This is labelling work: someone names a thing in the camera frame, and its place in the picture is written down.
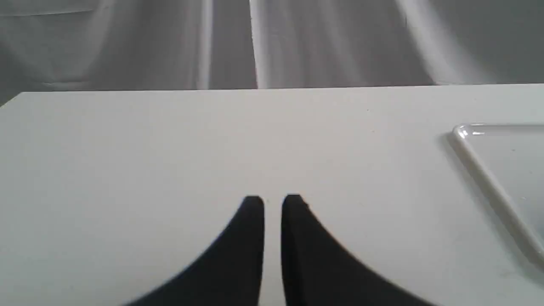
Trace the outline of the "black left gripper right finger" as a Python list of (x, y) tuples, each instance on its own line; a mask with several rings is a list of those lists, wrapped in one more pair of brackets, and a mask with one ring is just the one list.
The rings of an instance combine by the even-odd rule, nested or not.
[(280, 256), (288, 306), (427, 306), (355, 259), (299, 194), (282, 204)]

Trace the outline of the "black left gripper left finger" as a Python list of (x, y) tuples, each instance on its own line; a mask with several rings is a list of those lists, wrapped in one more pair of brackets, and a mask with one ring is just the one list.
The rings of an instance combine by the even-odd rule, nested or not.
[(186, 269), (133, 306), (257, 306), (264, 263), (265, 212), (246, 196), (216, 240)]

